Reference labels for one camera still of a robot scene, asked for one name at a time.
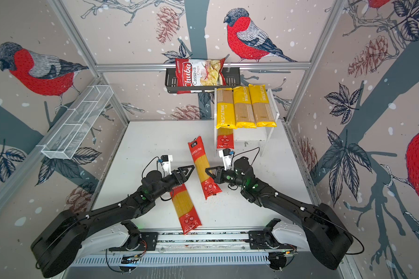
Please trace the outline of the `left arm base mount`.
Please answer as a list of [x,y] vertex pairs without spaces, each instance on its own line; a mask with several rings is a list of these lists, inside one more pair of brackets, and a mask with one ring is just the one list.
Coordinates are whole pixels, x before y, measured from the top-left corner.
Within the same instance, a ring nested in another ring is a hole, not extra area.
[[158,232],[148,231],[142,232],[140,229],[130,220],[121,222],[120,225],[124,227],[123,233],[126,233],[127,237],[117,246],[111,247],[108,251],[111,252],[126,252],[126,251],[155,251],[158,242]]

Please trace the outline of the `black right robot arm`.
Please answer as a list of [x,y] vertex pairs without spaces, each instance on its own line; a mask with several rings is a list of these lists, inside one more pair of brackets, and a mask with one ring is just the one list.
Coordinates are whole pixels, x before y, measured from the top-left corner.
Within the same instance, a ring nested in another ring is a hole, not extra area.
[[250,203],[273,210],[302,228],[313,256],[331,270],[339,267],[354,242],[330,206],[300,202],[279,192],[256,177],[246,157],[236,160],[233,170],[217,166],[205,172],[215,183],[240,187],[240,193]]

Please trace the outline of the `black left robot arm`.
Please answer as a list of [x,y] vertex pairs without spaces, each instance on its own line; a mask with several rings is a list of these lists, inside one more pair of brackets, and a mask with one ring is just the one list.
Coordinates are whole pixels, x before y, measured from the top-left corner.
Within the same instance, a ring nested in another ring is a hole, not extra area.
[[142,178],[141,186],[133,194],[119,202],[82,213],[62,211],[30,246],[36,268],[46,279],[58,275],[73,263],[88,237],[145,215],[155,207],[156,199],[184,184],[193,171],[193,165],[179,167],[166,176],[153,170]]

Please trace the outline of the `yellow spaghetti pack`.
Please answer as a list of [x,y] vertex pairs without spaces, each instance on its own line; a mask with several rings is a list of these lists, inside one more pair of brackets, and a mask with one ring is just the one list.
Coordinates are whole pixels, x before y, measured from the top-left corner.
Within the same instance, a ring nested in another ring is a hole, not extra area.
[[251,104],[257,127],[276,127],[265,85],[249,84]]
[[251,104],[249,88],[234,88],[233,102],[235,108],[236,127],[241,129],[256,129],[256,120]]
[[237,129],[233,90],[230,88],[217,89],[216,101],[216,128]]

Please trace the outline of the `red spaghetti pack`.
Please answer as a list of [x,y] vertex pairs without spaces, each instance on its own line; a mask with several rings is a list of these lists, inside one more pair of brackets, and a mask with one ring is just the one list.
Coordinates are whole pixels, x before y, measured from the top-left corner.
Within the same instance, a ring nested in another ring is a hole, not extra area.
[[205,199],[221,193],[222,190],[219,185],[215,183],[214,179],[206,173],[206,169],[210,168],[210,164],[201,136],[198,136],[192,142],[189,142],[188,146],[197,170]]
[[200,227],[201,220],[185,184],[174,187],[170,194],[184,235]]
[[233,129],[220,128],[217,130],[216,148],[217,149],[234,149]]

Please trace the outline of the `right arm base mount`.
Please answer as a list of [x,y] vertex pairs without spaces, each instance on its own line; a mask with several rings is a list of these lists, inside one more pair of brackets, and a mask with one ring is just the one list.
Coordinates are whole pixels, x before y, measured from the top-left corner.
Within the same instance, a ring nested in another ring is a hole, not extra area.
[[281,244],[272,235],[272,230],[281,221],[281,219],[272,219],[263,230],[249,231],[246,243],[250,245],[250,249],[292,249],[289,244]]

